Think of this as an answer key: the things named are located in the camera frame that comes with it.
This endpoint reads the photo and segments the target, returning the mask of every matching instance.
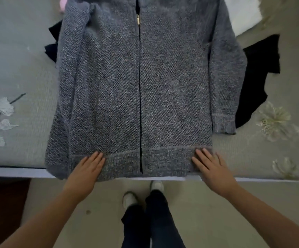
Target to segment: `knit texture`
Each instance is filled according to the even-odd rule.
[[[94,151],[99,180],[185,176],[212,133],[235,133],[247,60],[224,0],[68,0],[46,167],[64,179]]]

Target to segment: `white sneaker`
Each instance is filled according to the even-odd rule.
[[[127,209],[134,204],[138,204],[136,195],[133,192],[126,192],[123,196],[123,207]]]
[[[149,185],[150,191],[159,190],[160,192],[164,192],[164,186],[162,181],[159,180],[152,180],[151,184]]]

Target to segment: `tiled floor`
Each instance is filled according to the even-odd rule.
[[[121,247],[122,196],[134,191],[144,201],[149,181],[113,180],[97,183],[65,225],[55,248]],[[32,179],[23,222],[42,209],[63,187],[57,179]],[[223,198],[199,181],[164,182],[165,195],[187,248],[267,247],[255,229]],[[299,183],[241,185],[299,224]]]

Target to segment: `sweater sleeve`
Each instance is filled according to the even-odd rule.
[[[235,115],[247,58],[231,27],[224,0],[218,0],[209,54],[210,113],[213,133],[235,134]]]

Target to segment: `left hand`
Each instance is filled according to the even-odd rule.
[[[83,158],[69,175],[63,192],[71,195],[76,203],[83,201],[92,192],[105,161],[103,153],[97,151],[90,157]]]

